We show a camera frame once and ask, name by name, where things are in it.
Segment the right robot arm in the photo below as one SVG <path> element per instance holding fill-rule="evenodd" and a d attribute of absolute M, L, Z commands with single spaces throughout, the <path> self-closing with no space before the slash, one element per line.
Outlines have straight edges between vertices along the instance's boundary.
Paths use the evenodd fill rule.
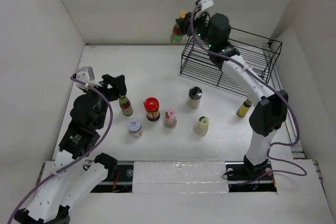
<path fill-rule="evenodd" d="M 239 85 L 254 107 L 249 117 L 253 131 L 249 149 L 243 164 L 228 172 L 228 178 L 249 181 L 268 175 L 271 142 L 287 118 L 287 92 L 270 87 L 245 62 L 238 49 L 229 42 L 232 28 L 225 15 L 182 12 L 175 21 L 180 36 L 201 39 L 201 48 L 208 53 L 212 63 Z"/>

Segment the red lid dark jar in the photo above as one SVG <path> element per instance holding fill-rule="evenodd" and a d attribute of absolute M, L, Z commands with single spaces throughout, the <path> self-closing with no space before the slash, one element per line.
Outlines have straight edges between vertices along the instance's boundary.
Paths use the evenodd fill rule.
<path fill-rule="evenodd" d="M 160 104 L 159 101 L 154 98 L 150 97 L 144 101 L 144 108 L 146 110 L 146 117 L 149 121 L 155 122 L 160 118 Z"/>

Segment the red green sauce bottle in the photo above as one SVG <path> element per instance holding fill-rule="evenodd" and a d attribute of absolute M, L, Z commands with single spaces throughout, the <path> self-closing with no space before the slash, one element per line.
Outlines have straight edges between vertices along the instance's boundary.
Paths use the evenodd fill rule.
<path fill-rule="evenodd" d="M 175 22 L 175 25 L 173 27 L 172 33 L 171 33 L 171 37 L 170 37 L 170 43 L 172 44 L 180 44 L 182 39 L 183 39 L 183 34 L 182 34 L 182 30 L 178 24 L 178 22 Z"/>

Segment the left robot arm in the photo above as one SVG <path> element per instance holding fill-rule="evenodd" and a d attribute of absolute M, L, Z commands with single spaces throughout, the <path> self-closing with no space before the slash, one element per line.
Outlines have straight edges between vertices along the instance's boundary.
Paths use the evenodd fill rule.
<path fill-rule="evenodd" d="M 101 181 L 112 180 L 117 175 L 118 161 L 101 153 L 94 159 L 85 174 L 75 183 L 72 180 L 82 168 L 85 159 L 109 133 L 108 123 L 103 135 L 106 115 L 113 116 L 112 101 L 125 96 L 125 76 L 102 76 L 102 81 L 83 76 L 78 72 L 71 80 L 83 91 L 73 102 L 71 121 L 59 143 L 52 172 L 41 180 L 16 206 L 8 222 L 18 223 L 69 223 L 73 207 L 85 198 Z"/>

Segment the black cap spice shaker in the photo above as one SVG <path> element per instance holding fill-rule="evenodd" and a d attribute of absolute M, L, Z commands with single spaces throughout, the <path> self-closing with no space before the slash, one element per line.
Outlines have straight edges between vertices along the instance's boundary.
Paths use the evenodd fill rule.
<path fill-rule="evenodd" d="M 190 108 L 198 108 L 202 98 L 202 89 L 200 87 L 191 87 L 188 92 L 187 105 Z"/>

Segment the green label sauce bottle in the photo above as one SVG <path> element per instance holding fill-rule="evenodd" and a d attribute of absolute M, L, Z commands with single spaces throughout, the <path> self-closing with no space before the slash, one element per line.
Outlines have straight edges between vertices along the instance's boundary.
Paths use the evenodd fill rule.
<path fill-rule="evenodd" d="M 125 116 L 131 116 L 133 113 L 133 108 L 128 97 L 126 95 L 123 95 L 119 97 L 118 101 L 122 114 Z"/>

